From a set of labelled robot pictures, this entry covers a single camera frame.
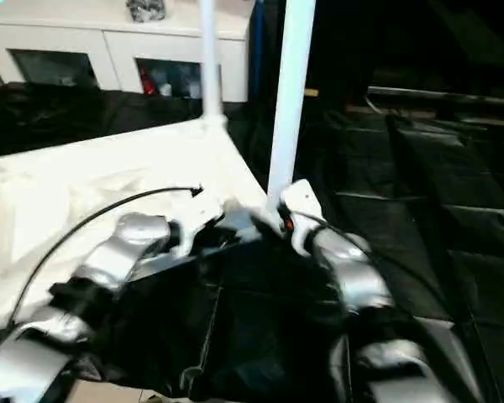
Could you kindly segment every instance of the white metal frame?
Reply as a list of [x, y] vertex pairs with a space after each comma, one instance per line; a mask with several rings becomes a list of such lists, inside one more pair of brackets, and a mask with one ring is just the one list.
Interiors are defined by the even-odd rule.
[[293, 182], [316, 0], [287, 0], [270, 155], [269, 205]]
[[[213, 0], [202, 4], [202, 86], [204, 116], [221, 115]], [[269, 207], [276, 207], [281, 192], [293, 182], [302, 102], [316, 0], [287, 0], [284, 21], [275, 131], [270, 155]]]

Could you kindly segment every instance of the black cable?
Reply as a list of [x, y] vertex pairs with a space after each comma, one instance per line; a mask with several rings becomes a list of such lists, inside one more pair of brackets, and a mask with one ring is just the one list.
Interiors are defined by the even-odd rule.
[[198, 193], [202, 192], [201, 188], [196, 188], [196, 187], [179, 187], [179, 186], [174, 186], [174, 187], [165, 187], [165, 188], [160, 188], [160, 189], [153, 189], [151, 191], [143, 191], [141, 193], [138, 193], [136, 195], [132, 195], [129, 197], [125, 197], [122, 200], [118, 200], [101, 210], [98, 210], [86, 218], [84, 218], [82, 221], [80, 221], [75, 227], [70, 229], [64, 236], [62, 236], [58, 241], [52, 246], [52, 248], [49, 249], [49, 251], [41, 258], [41, 260], [38, 262], [38, 264], [34, 267], [32, 270], [32, 273], [30, 274], [29, 278], [26, 280], [26, 283], [24, 284], [23, 289], [21, 290], [20, 294], [18, 295], [17, 302], [15, 302], [15, 306], [11, 312], [11, 315], [9, 315], [8, 319], [8, 324], [6, 326], [6, 329], [11, 331], [15, 327], [15, 317], [18, 314], [18, 310], [20, 309], [23, 299], [26, 296], [26, 292], [28, 291], [28, 288], [34, 281], [35, 276], [39, 273], [41, 268], [45, 265], [45, 263], [50, 259], [50, 257], [58, 250], [68, 239], [70, 239], [75, 233], [77, 233], [80, 229], [85, 227], [88, 223], [92, 222], [96, 218], [99, 218], [102, 214], [105, 214], [106, 212], [109, 212], [115, 208], [121, 207], [123, 204], [127, 204], [130, 202], [133, 202], [137, 199], [140, 199], [142, 197], [147, 197], [151, 195], [155, 195], [158, 193], [166, 193], [168, 191], [189, 191], [192, 193], [192, 196], [197, 195]]
[[[347, 242], [351, 243], [353, 246], [355, 246], [360, 252], [362, 252], [362, 254], [364, 254], [364, 256], [366, 258], [368, 258], [370, 260], [370, 262], [376, 267], [377, 266], [377, 263], [376, 261], [373, 259], [373, 256], [371, 256], [368, 252], [366, 252], [365, 250], [362, 249], [361, 246], [359, 246], [351, 237], [349, 237], [346, 233], [343, 233], [341, 230], [339, 230], [338, 228], [336, 228], [334, 225], [328, 223], [327, 221], [323, 220], [322, 218], [319, 218], [319, 217], [315, 217], [311, 214], [306, 214], [305, 212], [296, 212], [296, 211], [291, 211], [291, 213], [293, 214], [297, 214], [299, 216], [303, 216], [303, 217], [306, 217], [306, 218], [309, 218], [317, 223], [319, 223], [320, 225], [334, 231], [335, 233], [337, 233], [340, 237], [342, 237], [343, 239], [345, 239]], [[392, 261], [391, 258], [389, 258], [388, 256], [385, 256], [384, 254], [379, 254], [382, 258], [386, 259], [386, 260], [390, 260]], [[429, 284], [429, 281], [427, 281], [422, 275], [420, 275], [419, 273], [415, 272], [414, 270], [410, 270], [408, 267], [405, 267], [403, 264], [399, 264], [397, 262], [393, 262], [396, 265], [396, 267], [399, 267], [400, 269], [403, 270], [404, 273], [406, 273], [407, 275], [410, 275], [413, 279], [417, 280], [418, 283], [420, 283], [420, 285], [422, 285], [428, 292], [429, 294], [435, 299], [435, 301], [444, 309], [444, 311], [450, 315], [452, 318], [454, 317], [452, 315], [452, 311], [451, 309], [449, 308], [449, 304], [447, 303], [447, 301], [431, 286], [431, 284]]]

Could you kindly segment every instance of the black plastic sheet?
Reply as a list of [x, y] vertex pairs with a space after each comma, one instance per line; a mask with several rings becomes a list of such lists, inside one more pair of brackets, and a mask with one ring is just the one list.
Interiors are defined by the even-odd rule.
[[[8, 86], [0, 154], [199, 113], [138, 94]], [[265, 184], [272, 122], [257, 116], [230, 116], [229, 129]], [[452, 361], [467, 354], [484, 401], [504, 402], [504, 128], [304, 117], [296, 177], [329, 221], [368, 239], [396, 301], [434, 327]], [[272, 240], [230, 248], [132, 284], [97, 351], [111, 380], [170, 396], [336, 401], [328, 359], [345, 315], [330, 284]]]

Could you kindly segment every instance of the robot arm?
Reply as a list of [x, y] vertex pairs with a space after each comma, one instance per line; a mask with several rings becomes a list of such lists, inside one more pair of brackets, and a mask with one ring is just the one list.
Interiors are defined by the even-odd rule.
[[[424, 348], [396, 328], [399, 315], [386, 282], [373, 267], [369, 245], [361, 237], [322, 227], [321, 207], [307, 181], [298, 181], [281, 195], [281, 215], [291, 228], [291, 244], [302, 256], [312, 256], [330, 271], [339, 285], [340, 306], [361, 334], [352, 354], [361, 373], [373, 374], [367, 382], [376, 403], [455, 403], [428, 363]], [[417, 327], [416, 321], [403, 326]], [[340, 339], [335, 350], [343, 348]], [[459, 374], [455, 378], [464, 383]], [[341, 377], [334, 380], [343, 383]], [[480, 401], [478, 390], [462, 388], [462, 401]]]
[[63, 401], [72, 387], [68, 367], [104, 323], [123, 286], [147, 254], [187, 256], [195, 234], [222, 208], [207, 193], [183, 206], [180, 219], [131, 213], [100, 243], [65, 284], [50, 288], [40, 308], [0, 345], [0, 402]]

